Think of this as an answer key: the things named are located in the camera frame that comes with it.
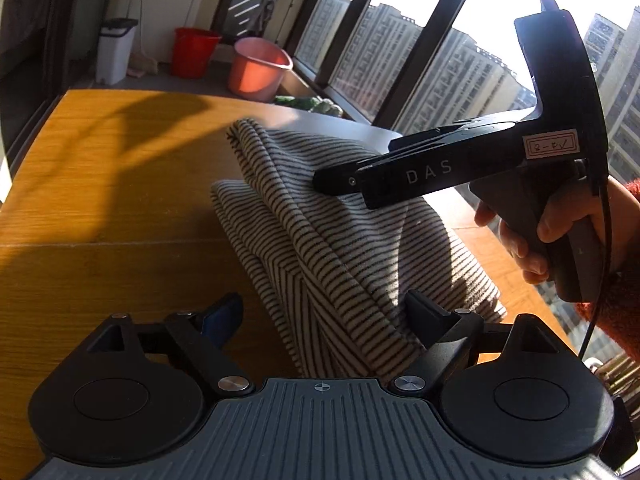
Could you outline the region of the person's right hand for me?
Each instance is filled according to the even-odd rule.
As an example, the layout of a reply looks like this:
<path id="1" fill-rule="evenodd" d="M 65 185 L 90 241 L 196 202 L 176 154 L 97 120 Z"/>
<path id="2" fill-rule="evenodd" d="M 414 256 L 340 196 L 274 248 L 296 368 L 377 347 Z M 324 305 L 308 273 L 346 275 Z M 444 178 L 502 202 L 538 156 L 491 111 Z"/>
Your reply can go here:
<path id="1" fill-rule="evenodd" d="M 639 251 L 639 181 L 621 184 L 609 178 L 608 203 L 612 214 L 611 269 L 618 271 Z M 590 220 L 598 237 L 604 237 L 600 200 L 591 194 L 587 183 L 577 182 L 550 198 L 537 226 L 538 237 L 544 243 L 554 242 L 582 219 Z M 549 263 L 530 249 L 525 238 L 510 229 L 506 222 L 499 223 L 499 238 L 527 283 L 538 285 L 548 281 Z"/>

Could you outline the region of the red sleeved right forearm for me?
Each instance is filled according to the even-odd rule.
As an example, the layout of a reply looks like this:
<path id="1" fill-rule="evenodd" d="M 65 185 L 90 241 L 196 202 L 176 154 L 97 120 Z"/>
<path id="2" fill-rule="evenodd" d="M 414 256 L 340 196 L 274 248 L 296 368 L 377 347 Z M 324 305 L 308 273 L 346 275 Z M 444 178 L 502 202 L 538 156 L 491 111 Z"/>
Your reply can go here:
<path id="1" fill-rule="evenodd" d="M 598 326 L 639 361 L 639 180 L 613 188 L 612 263 Z"/>

